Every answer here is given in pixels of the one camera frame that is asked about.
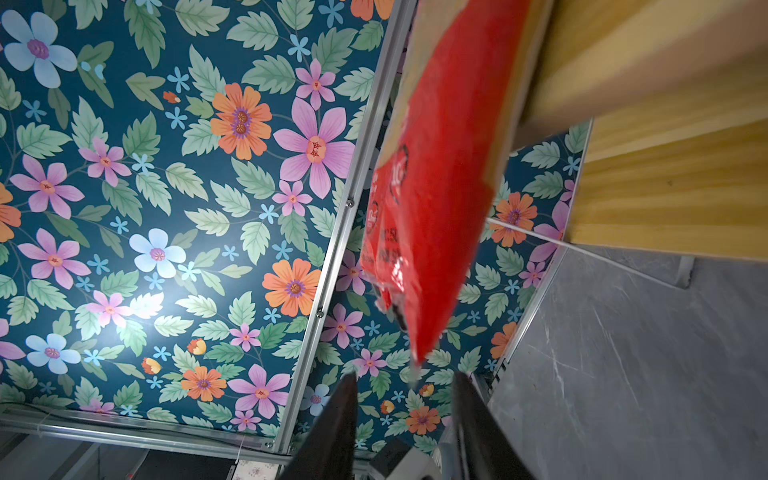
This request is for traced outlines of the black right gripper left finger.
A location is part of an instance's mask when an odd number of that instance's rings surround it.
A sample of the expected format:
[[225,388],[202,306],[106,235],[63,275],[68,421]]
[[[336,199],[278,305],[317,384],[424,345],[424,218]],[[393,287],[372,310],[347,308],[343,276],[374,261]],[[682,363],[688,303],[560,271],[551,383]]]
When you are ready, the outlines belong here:
[[279,479],[353,478],[357,395],[356,375],[346,374]]

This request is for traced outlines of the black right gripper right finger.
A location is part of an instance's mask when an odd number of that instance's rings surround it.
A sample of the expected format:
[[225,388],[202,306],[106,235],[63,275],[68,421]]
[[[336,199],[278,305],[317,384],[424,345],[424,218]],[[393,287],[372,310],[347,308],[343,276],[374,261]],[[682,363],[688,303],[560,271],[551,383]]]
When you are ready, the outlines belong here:
[[462,372],[453,376],[452,413],[458,479],[534,479]]

